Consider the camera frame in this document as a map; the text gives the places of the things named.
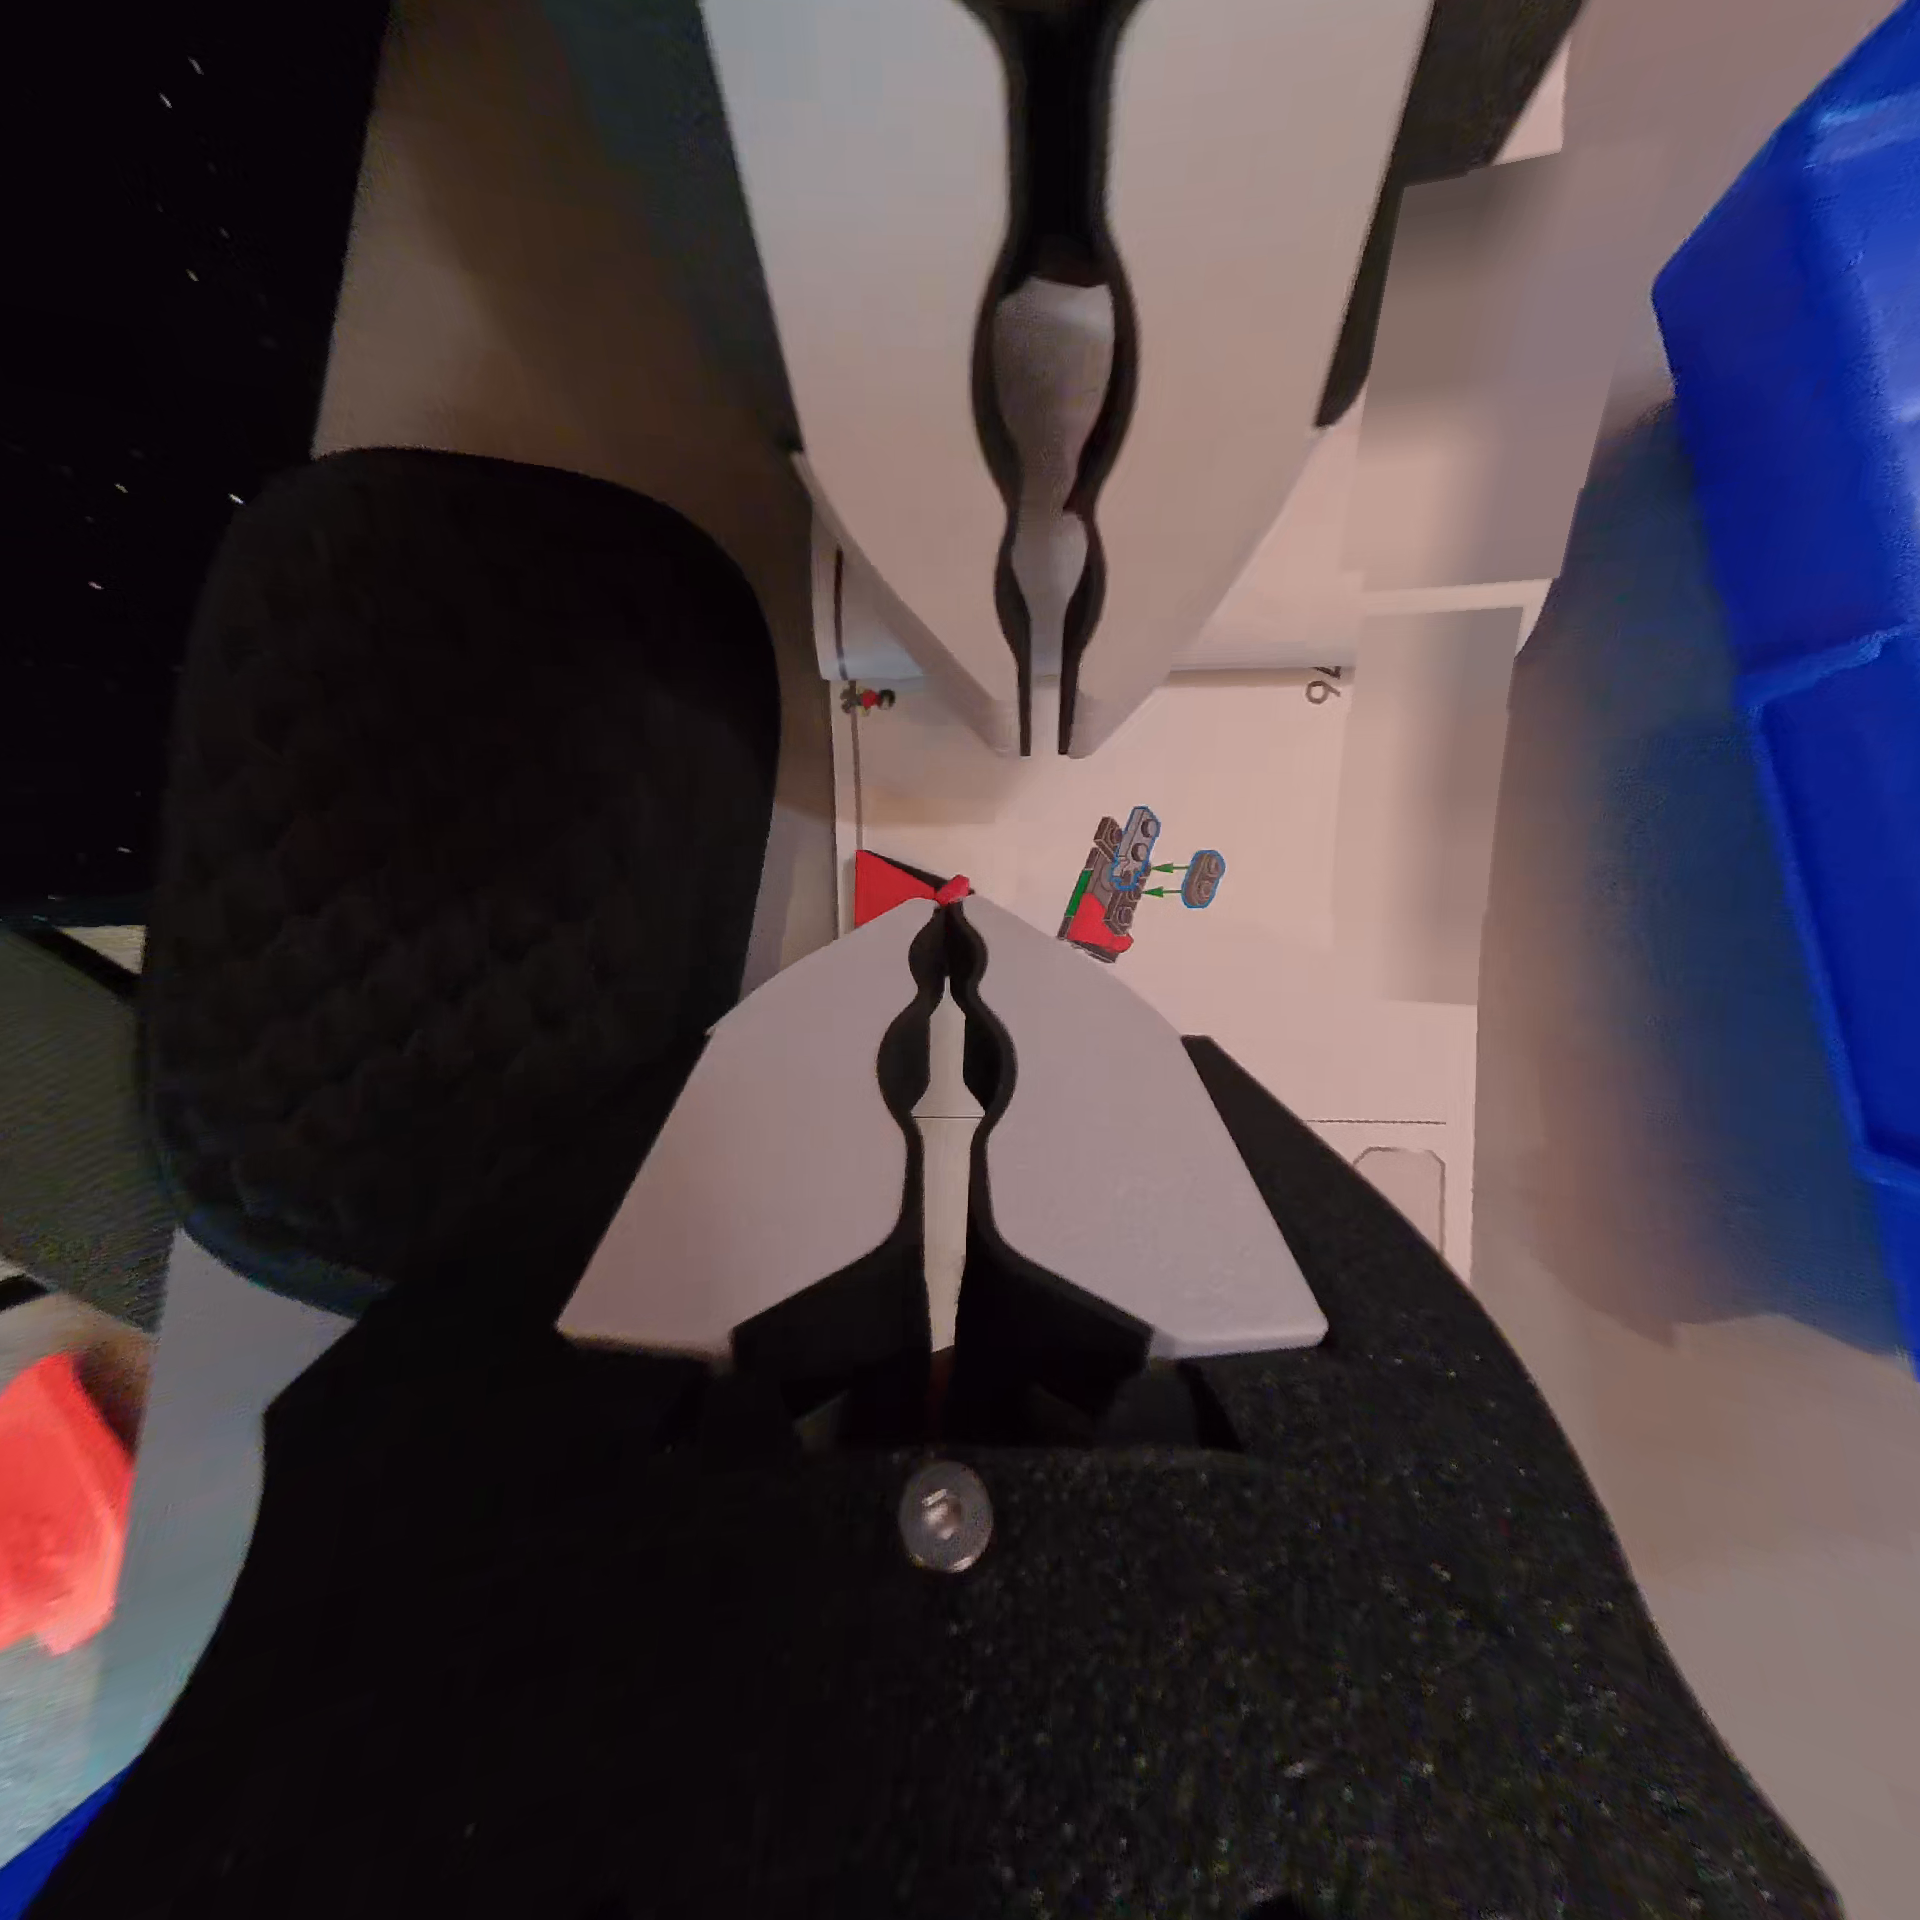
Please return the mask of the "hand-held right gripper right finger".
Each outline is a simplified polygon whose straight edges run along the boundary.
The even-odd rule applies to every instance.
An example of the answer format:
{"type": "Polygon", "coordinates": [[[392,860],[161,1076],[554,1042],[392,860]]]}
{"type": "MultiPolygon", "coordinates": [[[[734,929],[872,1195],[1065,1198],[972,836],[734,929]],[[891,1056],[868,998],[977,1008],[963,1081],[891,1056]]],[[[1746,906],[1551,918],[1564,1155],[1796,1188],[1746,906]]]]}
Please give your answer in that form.
{"type": "Polygon", "coordinates": [[[982,1106],[950,1411],[1103,1419],[1153,1370],[1320,1346],[1328,1317],[1174,1024],[986,896],[950,906],[982,1106]]]}

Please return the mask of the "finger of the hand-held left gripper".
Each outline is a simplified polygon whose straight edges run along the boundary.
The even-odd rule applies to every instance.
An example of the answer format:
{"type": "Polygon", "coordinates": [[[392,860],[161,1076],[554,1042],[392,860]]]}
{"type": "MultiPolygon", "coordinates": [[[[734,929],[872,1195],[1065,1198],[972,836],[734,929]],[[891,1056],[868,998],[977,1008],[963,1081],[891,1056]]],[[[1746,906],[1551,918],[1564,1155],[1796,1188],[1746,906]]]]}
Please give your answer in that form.
{"type": "Polygon", "coordinates": [[[1090,757],[1207,626],[1306,467],[1426,3],[1151,3],[1118,38],[1106,230],[1132,414],[1064,683],[1090,757]]]}
{"type": "Polygon", "coordinates": [[[947,3],[578,5],[578,80],[886,626],[991,747],[1022,752],[998,608],[1010,509],[975,384],[1010,211],[986,27],[947,3]]]}

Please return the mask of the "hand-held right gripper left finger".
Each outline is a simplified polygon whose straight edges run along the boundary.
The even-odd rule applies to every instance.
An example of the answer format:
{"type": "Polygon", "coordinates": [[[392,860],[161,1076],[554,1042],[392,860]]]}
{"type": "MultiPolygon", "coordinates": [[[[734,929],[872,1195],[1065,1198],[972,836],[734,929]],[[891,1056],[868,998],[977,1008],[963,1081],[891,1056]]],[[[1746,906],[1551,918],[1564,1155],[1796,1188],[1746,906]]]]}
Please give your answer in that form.
{"type": "Polygon", "coordinates": [[[578,1344],[922,1402],[928,1029],[950,906],[914,899],[726,1016],[560,1312],[578,1344]]]}

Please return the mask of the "toy instruction booklet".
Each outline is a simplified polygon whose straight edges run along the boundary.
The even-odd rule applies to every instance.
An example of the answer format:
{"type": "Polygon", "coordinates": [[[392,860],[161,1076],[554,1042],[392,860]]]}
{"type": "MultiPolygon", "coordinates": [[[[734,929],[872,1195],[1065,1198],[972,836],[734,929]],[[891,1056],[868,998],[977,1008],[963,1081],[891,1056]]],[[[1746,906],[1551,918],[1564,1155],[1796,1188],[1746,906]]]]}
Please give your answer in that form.
{"type": "Polygon", "coordinates": [[[881,620],[868,574],[809,526],[812,635],[832,701],[836,926],[858,852],[975,889],[1056,934],[1103,821],[1159,821],[1115,974],[1209,1036],[1473,1273],[1476,1016],[1387,998],[1337,929],[1358,894],[1342,778],[1355,666],[1163,683],[1090,758],[1002,757],[881,620]]]}

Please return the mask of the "large blue storage bin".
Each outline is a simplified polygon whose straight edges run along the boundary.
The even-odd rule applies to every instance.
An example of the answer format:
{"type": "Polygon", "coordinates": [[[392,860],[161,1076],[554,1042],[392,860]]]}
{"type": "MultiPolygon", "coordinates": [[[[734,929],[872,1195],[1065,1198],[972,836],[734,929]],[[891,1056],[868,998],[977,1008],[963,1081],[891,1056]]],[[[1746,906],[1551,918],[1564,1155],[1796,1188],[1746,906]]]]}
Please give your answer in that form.
{"type": "Polygon", "coordinates": [[[1651,285],[1850,1155],[1919,1332],[1919,5],[1651,285]]]}

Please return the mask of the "black quilted pouch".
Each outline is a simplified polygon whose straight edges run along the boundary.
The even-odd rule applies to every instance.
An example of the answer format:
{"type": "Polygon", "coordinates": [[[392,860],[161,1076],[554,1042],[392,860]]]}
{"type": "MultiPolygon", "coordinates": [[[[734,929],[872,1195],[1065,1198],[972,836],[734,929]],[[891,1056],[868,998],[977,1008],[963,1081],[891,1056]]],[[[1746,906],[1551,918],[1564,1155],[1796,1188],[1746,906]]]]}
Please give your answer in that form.
{"type": "Polygon", "coordinates": [[[739,997],[783,704],[729,554],[450,450],[274,478],[209,574],[140,995],[161,1180],[359,1314],[555,1304],[739,997]]]}

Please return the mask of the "grey mesh chair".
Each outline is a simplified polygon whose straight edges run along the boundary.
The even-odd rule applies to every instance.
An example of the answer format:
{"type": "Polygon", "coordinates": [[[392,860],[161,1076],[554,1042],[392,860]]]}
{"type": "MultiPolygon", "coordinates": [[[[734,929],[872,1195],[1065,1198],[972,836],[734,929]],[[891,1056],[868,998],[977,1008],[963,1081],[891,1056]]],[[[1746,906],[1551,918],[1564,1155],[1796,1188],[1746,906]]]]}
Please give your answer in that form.
{"type": "Polygon", "coordinates": [[[140,1099],[137,977],[59,929],[4,929],[4,1267],[151,1334],[174,1232],[140,1099]]]}

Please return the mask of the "person's dark clothing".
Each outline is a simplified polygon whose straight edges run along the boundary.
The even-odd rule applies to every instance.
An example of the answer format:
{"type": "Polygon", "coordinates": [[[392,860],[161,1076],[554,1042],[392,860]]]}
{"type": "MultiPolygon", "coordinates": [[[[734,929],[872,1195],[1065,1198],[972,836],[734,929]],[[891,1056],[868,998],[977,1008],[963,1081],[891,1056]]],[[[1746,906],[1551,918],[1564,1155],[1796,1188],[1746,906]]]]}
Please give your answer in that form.
{"type": "Polygon", "coordinates": [[[392,5],[3,5],[3,906],[135,917],[185,635],[320,414],[392,5]]]}

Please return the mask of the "red plastic toy piece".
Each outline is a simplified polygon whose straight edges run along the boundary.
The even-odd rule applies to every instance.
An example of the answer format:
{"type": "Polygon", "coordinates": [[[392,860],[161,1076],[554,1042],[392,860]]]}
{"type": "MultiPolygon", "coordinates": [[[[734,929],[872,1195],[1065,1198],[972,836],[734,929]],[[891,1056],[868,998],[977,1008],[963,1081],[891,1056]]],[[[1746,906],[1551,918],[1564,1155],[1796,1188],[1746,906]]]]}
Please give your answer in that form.
{"type": "Polygon", "coordinates": [[[3,1397],[3,1646],[62,1658],[113,1619],[134,1460],[55,1354],[3,1397]]]}

